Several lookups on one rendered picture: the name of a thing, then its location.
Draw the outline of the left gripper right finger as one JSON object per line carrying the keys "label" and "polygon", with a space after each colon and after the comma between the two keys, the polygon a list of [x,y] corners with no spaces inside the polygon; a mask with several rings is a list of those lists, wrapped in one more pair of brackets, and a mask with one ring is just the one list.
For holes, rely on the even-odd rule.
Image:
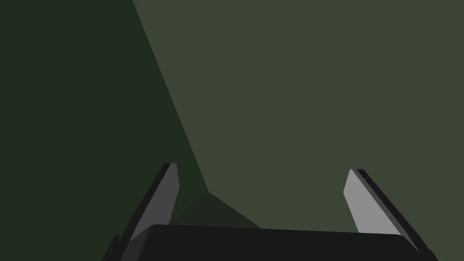
{"label": "left gripper right finger", "polygon": [[400,235],[422,252],[417,232],[365,170],[349,170],[343,194],[359,232]]}

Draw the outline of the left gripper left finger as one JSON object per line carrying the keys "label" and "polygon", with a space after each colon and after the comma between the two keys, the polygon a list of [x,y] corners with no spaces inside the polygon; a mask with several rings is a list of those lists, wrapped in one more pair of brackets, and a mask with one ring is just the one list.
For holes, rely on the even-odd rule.
{"label": "left gripper left finger", "polygon": [[124,229],[118,243],[141,241],[158,225],[168,225],[179,193],[178,167],[163,164]]}

